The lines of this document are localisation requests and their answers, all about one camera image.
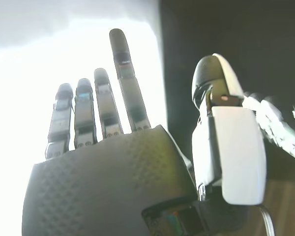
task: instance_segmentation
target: bright white light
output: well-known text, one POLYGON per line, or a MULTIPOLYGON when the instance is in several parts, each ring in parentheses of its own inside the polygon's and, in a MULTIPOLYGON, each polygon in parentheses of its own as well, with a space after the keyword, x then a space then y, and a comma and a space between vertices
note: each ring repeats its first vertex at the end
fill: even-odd
MULTIPOLYGON (((28 179, 33 163, 44 161, 60 84, 70 83, 75 91, 78 80, 88 78, 93 85, 94 70, 105 68, 123 129, 130 132, 109 42, 113 28, 126 35, 151 125, 166 128, 162 63, 157 38, 147 23, 75 20, 53 36, 0 49, 0 236, 21 235, 28 179)), ((96 121, 101 137, 98 115, 96 121)))

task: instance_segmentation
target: dark wall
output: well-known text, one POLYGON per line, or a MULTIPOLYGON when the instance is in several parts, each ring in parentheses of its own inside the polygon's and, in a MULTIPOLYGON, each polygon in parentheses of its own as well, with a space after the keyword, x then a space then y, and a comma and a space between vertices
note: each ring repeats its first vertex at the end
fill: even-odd
POLYGON ((188 157, 198 119, 192 76, 203 56, 222 54, 245 91, 295 101, 295 1, 164 0, 162 27, 169 131, 188 157))

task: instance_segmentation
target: white background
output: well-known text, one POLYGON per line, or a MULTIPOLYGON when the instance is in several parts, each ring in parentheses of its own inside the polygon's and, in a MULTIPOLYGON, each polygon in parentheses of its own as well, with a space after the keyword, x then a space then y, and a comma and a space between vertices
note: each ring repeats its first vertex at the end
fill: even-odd
MULTIPOLYGON (((130 132, 109 42, 113 28, 128 40, 151 125, 166 128, 156 0, 0 1, 0 236, 21 235, 28 179, 32 165, 44 161, 61 83, 74 91, 80 78, 93 85, 94 70, 105 68, 130 132)), ((98 115, 96 121, 101 140, 98 115)))

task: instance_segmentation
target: gray wire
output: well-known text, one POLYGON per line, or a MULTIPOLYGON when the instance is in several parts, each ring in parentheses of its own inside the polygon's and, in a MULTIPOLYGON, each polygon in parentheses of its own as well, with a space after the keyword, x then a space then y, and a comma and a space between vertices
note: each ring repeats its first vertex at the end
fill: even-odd
POLYGON ((275 230, 273 226, 273 221, 271 218, 271 215, 269 213, 269 210, 264 205, 258 205, 258 208, 262 214, 262 217, 265 222, 265 230, 267 236, 275 236, 275 230))

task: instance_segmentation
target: brown wooden surface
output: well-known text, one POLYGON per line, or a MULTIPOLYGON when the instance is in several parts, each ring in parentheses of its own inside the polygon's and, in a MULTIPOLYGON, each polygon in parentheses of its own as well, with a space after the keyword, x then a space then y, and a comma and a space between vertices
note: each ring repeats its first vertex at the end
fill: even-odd
MULTIPOLYGON (((295 183, 269 180, 264 205, 271 212, 277 236, 295 236, 295 183)), ((251 207, 246 225, 223 236, 266 236, 261 213, 251 207)))

